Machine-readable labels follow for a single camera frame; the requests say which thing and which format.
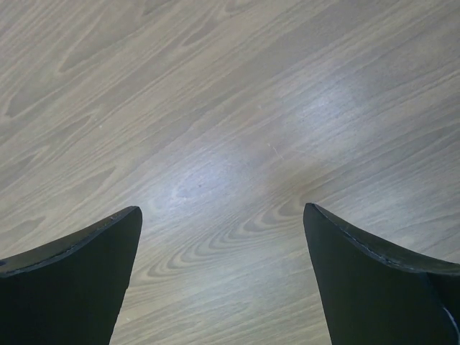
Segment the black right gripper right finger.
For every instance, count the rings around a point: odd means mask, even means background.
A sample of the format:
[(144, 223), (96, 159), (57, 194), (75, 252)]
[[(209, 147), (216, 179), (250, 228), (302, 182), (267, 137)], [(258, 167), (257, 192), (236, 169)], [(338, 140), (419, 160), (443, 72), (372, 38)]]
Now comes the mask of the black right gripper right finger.
[(459, 265), (305, 205), (308, 251), (332, 344), (458, 344)]

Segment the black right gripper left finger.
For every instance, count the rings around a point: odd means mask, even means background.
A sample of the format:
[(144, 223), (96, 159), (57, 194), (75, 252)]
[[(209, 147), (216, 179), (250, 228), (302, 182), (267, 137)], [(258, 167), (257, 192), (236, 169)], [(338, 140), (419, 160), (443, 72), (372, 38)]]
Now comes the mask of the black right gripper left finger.
[(109, 344), (141, 229), (130, 206), (1, 259), (1, 343)]

